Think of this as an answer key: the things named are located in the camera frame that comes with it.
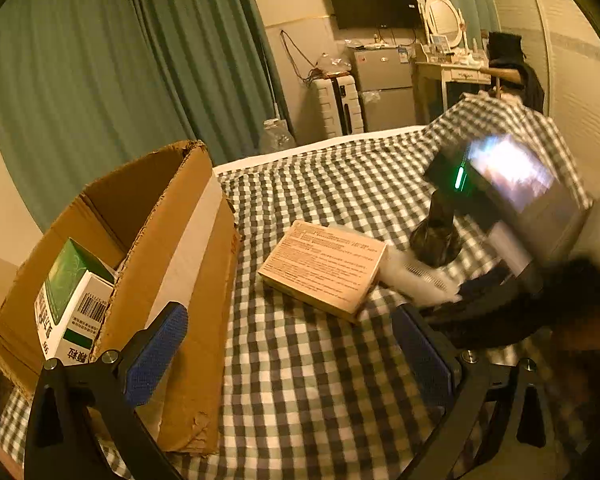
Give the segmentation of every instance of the plastic bag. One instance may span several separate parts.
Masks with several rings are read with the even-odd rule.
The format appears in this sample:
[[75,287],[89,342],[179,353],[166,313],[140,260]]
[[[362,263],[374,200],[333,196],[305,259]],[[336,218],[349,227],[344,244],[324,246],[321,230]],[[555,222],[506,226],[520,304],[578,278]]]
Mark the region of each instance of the plastic bag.
[[296,140],[286,129],[284,121],[280,119],[268,119],[264,121],[264,127],[260,134],[260,153],[282,152],[296,147]]
[[331,57],[326,52],[323,52],[318,60],[317,67],[324,72],[324,75],[339,74],[349,72],[351,70],[351,63],[346,59]]
[[365,105],[369,103],[379,103],[381,96],[379,90],[370,90],[369,92],[360,92],[360,97]]
[[365,45],[360,40],[344,40],[344,46],[349,48],[358,48]]

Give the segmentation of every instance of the barcode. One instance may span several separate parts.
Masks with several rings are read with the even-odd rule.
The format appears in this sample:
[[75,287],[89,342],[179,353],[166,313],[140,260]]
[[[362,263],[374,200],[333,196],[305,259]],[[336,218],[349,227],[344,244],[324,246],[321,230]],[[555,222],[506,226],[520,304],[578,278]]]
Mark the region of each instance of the barcode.
[[96,298],[88,292],[82,297],[82,301],[78,306],[78,312],[84,316],[90,317],[98,323],[102,322],[104,311],[107,309],[107,303],[100,298]]

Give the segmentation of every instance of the dresser drawer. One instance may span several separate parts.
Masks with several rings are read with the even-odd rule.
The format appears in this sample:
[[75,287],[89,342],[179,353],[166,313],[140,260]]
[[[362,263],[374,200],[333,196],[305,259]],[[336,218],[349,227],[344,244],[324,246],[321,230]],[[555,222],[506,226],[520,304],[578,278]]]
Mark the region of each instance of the dresser drawer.
[[478,82],[478,71],[477,70],[465,70],[462,68],[451,69],[451,79],[453,81],[469,81],[473,83]]
[[491,85],[491,76],[489,74],[478,72],[478,83],[481,85]]

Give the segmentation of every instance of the open cardboard box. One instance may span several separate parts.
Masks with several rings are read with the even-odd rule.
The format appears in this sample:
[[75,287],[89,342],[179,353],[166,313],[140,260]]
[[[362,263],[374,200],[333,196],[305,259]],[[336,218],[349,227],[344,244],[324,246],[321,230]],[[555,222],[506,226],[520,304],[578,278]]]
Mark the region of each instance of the open cardboard box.
[[122,349],[168,301],[188,307],[157,401],[138,413],[162,450],[216,452],[239,239],[204,144],[171,144],[87,186],[20,267],[0,310],[0,368],[29,400],[44,361],[34,300],[69,237],[120,266],[90,361]]

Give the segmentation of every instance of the tan product box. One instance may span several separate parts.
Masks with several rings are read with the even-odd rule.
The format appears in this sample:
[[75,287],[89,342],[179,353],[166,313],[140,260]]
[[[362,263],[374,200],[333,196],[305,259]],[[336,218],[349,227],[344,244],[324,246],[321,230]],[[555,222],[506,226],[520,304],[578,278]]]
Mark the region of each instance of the tan product box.
[[362,234],[296,220],[258,273],[273,288],[357,323],[385,248]]
[[122,262],[89,361],[122,349],[168,301],[188,306],[162,390],[138,413],[164,451],[217,452],[239,239],[204,144],[171,144],[87,186],[20,267],[0,310],[0,368],[29,400],[44,362],[34,302],[68,238],[110,267]]

